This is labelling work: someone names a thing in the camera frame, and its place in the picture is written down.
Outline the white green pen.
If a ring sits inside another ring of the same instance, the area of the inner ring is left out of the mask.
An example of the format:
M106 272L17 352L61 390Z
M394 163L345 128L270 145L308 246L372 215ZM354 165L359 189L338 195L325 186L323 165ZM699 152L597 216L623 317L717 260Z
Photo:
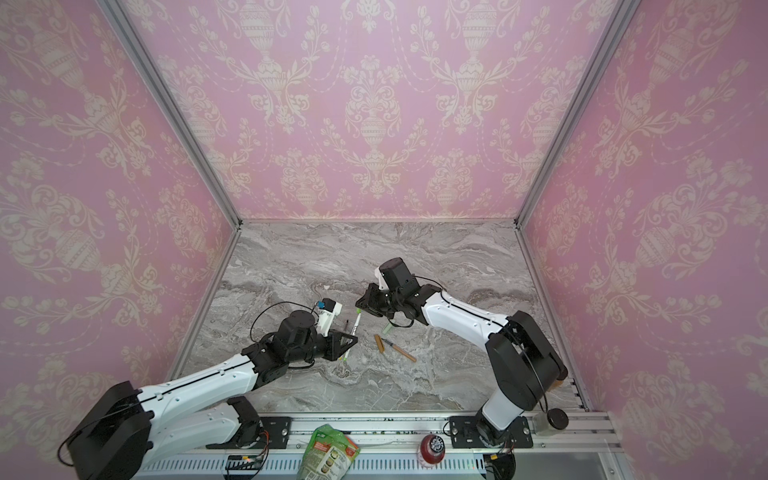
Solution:
M361 321L361 317L362 317L362 314L360 316L356 315L355 322L354 322L354 324L352 326L352 329L351 329L351 332L350 332L350 334L353 335L353 336L356 336L357 329L358 329L358 326L359 326L360 321Z

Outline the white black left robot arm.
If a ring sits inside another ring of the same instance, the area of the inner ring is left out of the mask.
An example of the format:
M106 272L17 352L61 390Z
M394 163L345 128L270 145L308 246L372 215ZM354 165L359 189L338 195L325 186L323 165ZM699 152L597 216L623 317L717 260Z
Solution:
M131 479L142 468L190 450L270 443L246 395L297 362L336 361L356 345L352 334L322 334L308 311L293 311L277 331L217 365L137 388L110 387L62 442L59 454L80 479Z

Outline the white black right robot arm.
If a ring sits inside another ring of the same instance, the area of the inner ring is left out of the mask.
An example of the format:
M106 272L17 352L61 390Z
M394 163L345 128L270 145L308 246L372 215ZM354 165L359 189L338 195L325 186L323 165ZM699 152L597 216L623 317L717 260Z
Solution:
M355 306L392 320L397 313L421 324L451 332L485 350L497 384L476 414L480 438L499 446L510 425L536 408L568 369L533 319L524 312L493 314L461 302L443 289L425 284L408 292L368 285Z

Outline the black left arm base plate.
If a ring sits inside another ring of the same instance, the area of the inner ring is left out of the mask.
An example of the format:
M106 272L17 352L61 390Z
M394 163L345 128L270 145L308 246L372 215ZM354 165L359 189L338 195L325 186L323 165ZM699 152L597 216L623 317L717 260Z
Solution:
M206 449L285 449L290 435L292 418L288 416L261 417L241 426L227 442L207 444Z

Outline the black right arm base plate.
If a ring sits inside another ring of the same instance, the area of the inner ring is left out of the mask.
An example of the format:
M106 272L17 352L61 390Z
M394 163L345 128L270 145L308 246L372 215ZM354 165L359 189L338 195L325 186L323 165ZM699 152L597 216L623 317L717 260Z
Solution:
M448 419L448 436L456 449L533 447L529 424L523 416L515 418L504 430L496 429L480 415L451 416Z

